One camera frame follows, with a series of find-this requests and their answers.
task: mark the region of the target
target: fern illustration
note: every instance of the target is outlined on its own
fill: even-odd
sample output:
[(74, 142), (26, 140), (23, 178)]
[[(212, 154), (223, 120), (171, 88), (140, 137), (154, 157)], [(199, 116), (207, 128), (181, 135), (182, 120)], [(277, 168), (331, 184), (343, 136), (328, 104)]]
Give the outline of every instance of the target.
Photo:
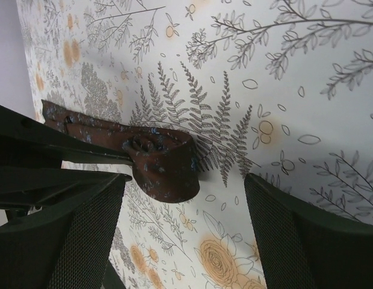
[(150, 77), (150, 74), (148, 75), (148, 83), (149, 83), (150, 98), (153, 104), (153, 116), (157, 122), (163, 122), (167, 118), (165, 114), (167, 111), (164, 108), (164, 101), (162, 101), (161, 98), (159, 97), (159, 94)]
[(245, 176), (249, 173), (252, 168), (252, 162), (246, 158), (247, 155), (247, 139), (249, 121), (251, 120), (252, 105), (249, 105), (245, 116), (236, 124), (236, 129), (233, 130), (234, 134), (231, 134), (229, 139), (228, 147), (237, 153), (236, 162), (238, 163), (241, 176), (245, 179)]
[(194, 76), (192, 76), (191, 72), (183, 64), (183, 62), (181, 62), (181, 66), (184, 69), (185, 75), (188, 78), (188, 84), (191, 87), (191, 104), (198, 106), (198, 108), (190, 108), (192, 112), (190, 112), (189, 115), (192, 118), (189, 119), (190, 122), (188, 122), (188, 124), (199, 134), (205, 133), (207, 128), (213, 127), (213, 124), (205, 122), (205, 120), (211, 119), (212, 116), (210, 114), (202, 113), (203, 110), (212, 110), (212, 108), (208, 104), (203, 103), (208, 93), (202, 93), (202, 85), (200, 85), (199, 87), (198, 80), (195, 79)]
[(228, 148), (219, 147), (220, 150), (220, 173), (223, 178), (224, 185), (228, 186), (228, 174), (235, 163), (235, 153)]
[[(228, 185), (229, 172), (237, 163), (241, 175), (245, 178), (250, 169), (258, 164), (247, 158), (247, 134), (251, 119), (252, 105), (248, 106), (243, 118), (232, 129), (230, 122), (230, 88), (229, 77), (224, 71), (224, 89), (221, 101), (215, 111), (215, 116), (204, 111), (212, 111), (210, 105), (204, 102), (208, 93), (192, 75), (187, 66), (181, 62), (186, 80), (190, 86), (190, 109), (181, 108), (184, 100), (176, 100), (179, 90), (174, 89), (174, 83), (167, 78), (161, 63), (158, 64), (160, 86), (164, 92), (162, 101), (156, 86), (149, 74), (149, 92), (152, 105), (141, 91), (141, 105), (135, 104), (132, 110), (131, 125), (145, 125), (172, 128), (192, 134), (196, 140), (197, 168), (201, 172), (217, 169), (221, 173), (223, 184)], [(183, 115), (189, 112), (189, 118)]]
[(181, 116), (188, 112), (189, 109), (179, 109), (180, 105), (182, 105), (185, 100), (180, 99), (176, 102), (174, 101), (180, 90), (173, 90), (174, 83), (170, 82), (170, 78), (167, 78), (160, 61), (158, 63), (158, 74), (160, 75), (161, 86), (163, 86), (162, 91), (164, 92), (164, 98), (166, 99), (165, 103), (168, 105), (167, 110), (170, 121), (175, 125), (180, 125), (182, 122), (186, 122), (188, 119)]
[(217, 116), (214, 117), (214, 121), (212, 122), (215, 129), (212, 129), (212, 134), (209, 135), (217, 143), (229, 140), (228, 129), (230, 129), (230, 126), (227, 123), (230, 122), (230, 120), (228, 119), (228, 117), (230, 116), (230, 93), (228, 73), (226, 71), (224, 71), (224, 90), (221, 99), (223, 101), (221, 101), (220, 104), (217, 106)]

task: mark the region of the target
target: botanical wallpaper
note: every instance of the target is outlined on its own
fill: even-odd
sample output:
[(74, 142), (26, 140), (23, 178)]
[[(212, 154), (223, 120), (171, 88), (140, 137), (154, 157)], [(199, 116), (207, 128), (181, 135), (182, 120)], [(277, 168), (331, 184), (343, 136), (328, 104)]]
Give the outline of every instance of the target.
[(17, 3), (38, 121), (48, 99), (195, 138), (193, 200), (126, 184), (110, 260), (127, 288), (265, 289), (248, 172), (373, 224), (373, 0)]

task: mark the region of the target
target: gray wall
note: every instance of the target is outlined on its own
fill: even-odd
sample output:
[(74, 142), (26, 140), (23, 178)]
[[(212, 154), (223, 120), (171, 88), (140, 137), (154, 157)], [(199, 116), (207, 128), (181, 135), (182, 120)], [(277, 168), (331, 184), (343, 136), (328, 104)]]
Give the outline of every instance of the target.
[(0, 0), (0, 105), (35, 116), (16, 0)]

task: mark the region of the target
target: black mesh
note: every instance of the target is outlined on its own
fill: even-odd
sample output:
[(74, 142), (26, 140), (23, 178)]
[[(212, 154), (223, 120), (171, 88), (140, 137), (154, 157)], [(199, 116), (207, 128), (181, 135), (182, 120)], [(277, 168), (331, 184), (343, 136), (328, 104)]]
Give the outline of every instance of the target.
[(48, 289), (101, 288), (124, 185), (113, 183), (75, 212)]
[(292, 213), (250, 176), (245, 193), (268, 289), (316, 289)]
[(373, 225), (321, 210), (255, 175), (245, 191), (268, 289), (373, 288)]

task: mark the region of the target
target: rose illustration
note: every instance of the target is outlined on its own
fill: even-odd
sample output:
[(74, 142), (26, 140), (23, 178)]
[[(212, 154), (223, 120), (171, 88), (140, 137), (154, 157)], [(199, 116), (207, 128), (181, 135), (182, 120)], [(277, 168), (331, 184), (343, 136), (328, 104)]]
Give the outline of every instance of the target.
[(158, 276), (157, 272), (154, 269), (149, 269), (148, 272), (148, 278), (150, 281), (152, 281), (153, 285), (156, 289), (162, 288), (162, 282), (160, 280), (160, 277)]
[(238, 274), (237, 282), (233, 284), (233, 289), (267, 289), (261, 281), (249, 279), (248, 277)]
[(132, 261), (136, 266), (137, 270), (141, 273), (145, 272), (146, 264), (144, 260), (144, 255), (141, 253), (140, 249), (137, 246), (131, 247)]
[(201, 246), (201, 261), (207, 274), (221, 286), (231, 286), (238, 270), (230, 252), (215, 240), (205, 240)]

